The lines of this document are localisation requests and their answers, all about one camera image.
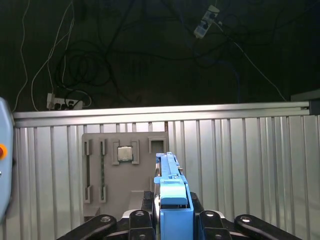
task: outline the corrugated metal wall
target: corrugated metal wall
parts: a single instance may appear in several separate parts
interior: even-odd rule
[[[83,221],[83,133],[168,129],[206,209],[248,213],[320,240],[320,118],[201,119],[15,129],[13,201],[0,240],[54,240]]]

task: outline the blue cable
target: blue cable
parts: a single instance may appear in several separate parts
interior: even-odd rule
[[[182,15],[182,13],[180,12],[180,10],[178,9],[178,13],[179,13],[179,15],[180,15],[180,20],[181,20],[181,24],[182,24],[182,26],[183,26],[183,36],[184,36],[184,42],[185,42],[185,44],[186,44],[186,46],[188,47],[188,48],[190,48],[192,51],[194,51],[193,50],[193,48],[192,48],[192,45],[188,42],[188,40],[187,40],[187,37],[186,37],[186,29],[185,29],[185,23],[184,23],[184,18],[183,18],[183,15]],[[196,51],[194,51],[194,54],[196,55],[196,56],[200,56],[200,54],[198,53],[198,52],[196,52]],[[226,65],[227,67],[229,67],[231,70],[232,70],[232,72],[234,73],[234,75],[235,75],[235,78],[236,78],[236,82],[237,82],[237,101],[238,101],[238,103],[240,103],[240,101],[241,101],[241,98],[240,98],[240,96],[241,96],[241,93],[240,93],[240,76],[239,76],[239,73],[237,72],[237,70],[234,68],[234,66],[232,65],[232,63],[230,63],[230,62],[228,62],[228,61],[223,61],[223,60],[219,60],[219,61],[215,61],[214,59],[212,59],[212,58],[210,58],[210,57],[207,57],[207,56],[203,56],[202,58],[204,58],[205,60],[207,60],[208,61],[208,63],[211,63],[211,64],[213,64],[213,63],[218,63],[218,64],[221,64],[221,65]]]

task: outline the electrical outlet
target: electrical outlet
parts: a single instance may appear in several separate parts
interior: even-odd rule
[[[63,110],[81,110],[84,102],[75,99],[64,99],[55,97],[54,94],[48,93],[46,108],[49,110],[63,111]]]
[[[197,39],[203,39],[204,36],[207,34],[209,28],[213,24],[213,22],[216,20],[220,10],[216,8],[213,5],[210,5],[208,10],[205,12],[204,16],[201,19],[200,24],[196,27],[194,30],[194,35]]]

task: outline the screw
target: screw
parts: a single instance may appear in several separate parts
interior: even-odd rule
[[[100,222],[102,222],[102,223],[108,223],[110,221],[111,221],[111,217],[109,217],[109,216],[104,216],[100,220]]]
[[[145,215],[145,214],[144,214],[143,211],[137,211],[137,212],[135,213],[135,215],[138,216],[138,217],[141,217],[141,216],[143,216],[143,215]]]
[[[208,217],[213,217],[215,213],[213,211],[206,211],[205,215],[207,215]]]
[[[242,216],[240,219],[241,219],[242,222],[245,222],[245,223],[250,223],[251,222],[251,219],[249,217],[247,217],[247,216]]]

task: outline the orange button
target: orange button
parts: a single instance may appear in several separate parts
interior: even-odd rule
[[[5,145],[0,143],[0,161],[5,159],[8,154],[8,150]]]

